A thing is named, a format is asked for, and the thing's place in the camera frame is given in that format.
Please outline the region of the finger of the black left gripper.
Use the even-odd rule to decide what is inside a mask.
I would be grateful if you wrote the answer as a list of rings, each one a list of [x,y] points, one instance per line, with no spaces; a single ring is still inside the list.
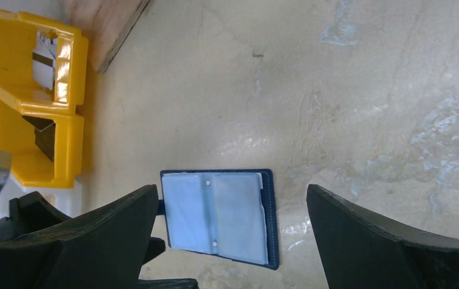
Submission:
[[[12,199],[0,220],[0,266],[142,266],[165,252],[151,236],[161,207],[156,191],[133,191],[71,218],[38,192]]]

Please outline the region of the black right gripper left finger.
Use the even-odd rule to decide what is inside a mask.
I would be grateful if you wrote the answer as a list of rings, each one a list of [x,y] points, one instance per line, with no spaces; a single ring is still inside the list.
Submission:
[[[0,288],[150,288],[139,278],[153,254],[158,190],[145,185],[70,218],[40,193],[10,202],[0,224]]]

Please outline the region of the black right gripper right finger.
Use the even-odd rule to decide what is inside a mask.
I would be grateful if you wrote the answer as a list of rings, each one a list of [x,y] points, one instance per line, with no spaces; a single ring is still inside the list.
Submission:
[[[330,288],[459,288],[459,239],[398,222],[315,184],[306,202]]]

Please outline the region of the navy blue card holder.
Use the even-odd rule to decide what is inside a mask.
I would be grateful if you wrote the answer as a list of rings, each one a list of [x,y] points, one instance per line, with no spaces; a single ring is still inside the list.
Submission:
[[[277,270],[279,229],[270,169],[163,170],[162,199],[172,249]]]

